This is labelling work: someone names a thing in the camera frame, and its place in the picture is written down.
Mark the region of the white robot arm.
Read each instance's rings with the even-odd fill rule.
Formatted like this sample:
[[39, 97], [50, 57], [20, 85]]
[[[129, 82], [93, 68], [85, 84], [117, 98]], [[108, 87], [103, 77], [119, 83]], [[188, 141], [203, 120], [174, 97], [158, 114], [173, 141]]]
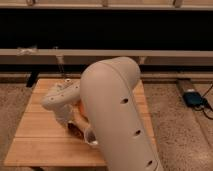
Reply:
[[52, 86], [42, 106], [66, 123], [72, 116], [70, 105], [82, 102], [90, 123], [84, 135], [95, 136], [109, 171], [163, 171], [134, 98], [139, 80], [133, 59], [101, 60], [88, 66], [79, 81]]

